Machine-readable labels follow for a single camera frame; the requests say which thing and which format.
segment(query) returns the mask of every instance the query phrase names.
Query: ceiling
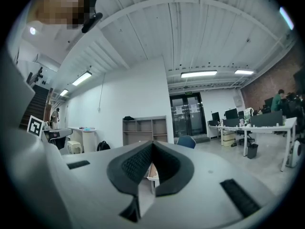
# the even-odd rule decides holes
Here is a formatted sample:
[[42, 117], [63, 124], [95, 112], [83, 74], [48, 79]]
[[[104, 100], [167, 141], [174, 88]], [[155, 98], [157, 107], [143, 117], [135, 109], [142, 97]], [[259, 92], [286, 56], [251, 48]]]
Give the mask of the ceiling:
[[[38, 29], [48, 41], [41, 49], [61, 63], [57, 92], [75, 90], [71, 83], [86, 70], [94, 79], [158, 56], [164, 58], [170, 94], [239, 88], [296, 41], [274, 0], [97, 0], [96, 10], [103, 19], [85, 35], [64, 26]], [[36, 38], [37, 45], [41, 40]], [[212, 77], [180, 77], [212, 69], [218, 71]], [[237, 76], [236, 69], [255, 74]]]

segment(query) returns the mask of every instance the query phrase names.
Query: fluorescent light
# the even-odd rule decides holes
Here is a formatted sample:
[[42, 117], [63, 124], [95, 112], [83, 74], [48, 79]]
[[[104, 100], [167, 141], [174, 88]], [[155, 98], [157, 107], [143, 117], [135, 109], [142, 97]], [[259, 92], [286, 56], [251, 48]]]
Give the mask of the fluorescent light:
[[35, 29], [34, 27], [31, 27], [31, 28], [30, 28], [30, 33], [31, 33], [32, 35], [35, 35], [35, 34], [36, 34], [36, 29]]
[[241, 71], [241, 70], [237, 70], [235, 71], [235, 74], [253, 74], [254, 71]]
[[217, 74], [217, 71], [184, 72], [184, 73], [181, 73], [181, 78], [194, 77], [194, 76], [216, 75], [216, 74]]
[[88, 79], [92, 74], [89, 71], [86, 71], [84, 74], [82, 74], [75, 82], [72, 84], [77, 86], [79, 83], [82, 83], [84, 80]]
[[284, 20], [286, 21], [286, 23], [288, 24], [289, 28], [292, 30], [294, 28], [294, 24], [292, 23], [289, 15], [283, 9], [283, 7], [280, 8], [280, 13], [281, 13], [282, 17], [284, 18]]
[[68, 92], [68, 90], [67, 89], [65, 89], [65, 90], [63, 90], [62, 92], [61, 92], [61, 96], [64, 96], [66, 93]]

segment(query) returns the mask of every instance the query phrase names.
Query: red brick wall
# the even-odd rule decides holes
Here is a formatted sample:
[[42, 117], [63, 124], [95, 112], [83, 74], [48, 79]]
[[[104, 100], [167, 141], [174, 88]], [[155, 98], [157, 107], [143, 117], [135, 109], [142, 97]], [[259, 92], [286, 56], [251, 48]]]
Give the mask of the red brick wall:
[[304, 63], [304, 51], [296, 44], [287, 55], [261, 77], [241, 89], [246, 108], [258, 110], [265, 99], [274, 97], [279, 89], [296, 92], [294, 74]]

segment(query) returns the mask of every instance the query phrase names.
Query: glass door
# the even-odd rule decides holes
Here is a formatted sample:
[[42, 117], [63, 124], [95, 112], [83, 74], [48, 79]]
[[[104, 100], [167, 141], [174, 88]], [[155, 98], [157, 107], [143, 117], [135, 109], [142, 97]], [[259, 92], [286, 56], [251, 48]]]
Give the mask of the glass door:
[[174, 137], [206, 133], [199, 94], [171, 97]]

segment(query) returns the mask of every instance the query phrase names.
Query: paper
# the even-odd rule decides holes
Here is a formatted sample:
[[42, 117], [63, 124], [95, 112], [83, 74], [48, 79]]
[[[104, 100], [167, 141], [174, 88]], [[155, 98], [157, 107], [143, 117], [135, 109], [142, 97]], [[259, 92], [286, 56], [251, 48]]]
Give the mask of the paper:
[[197, 105], [196, 104], [191, 104], [191, 113], [197, 113]]
[[177, 106], [176, 107], [176, 114], [177, 115], [182, 115], [182, 106]]

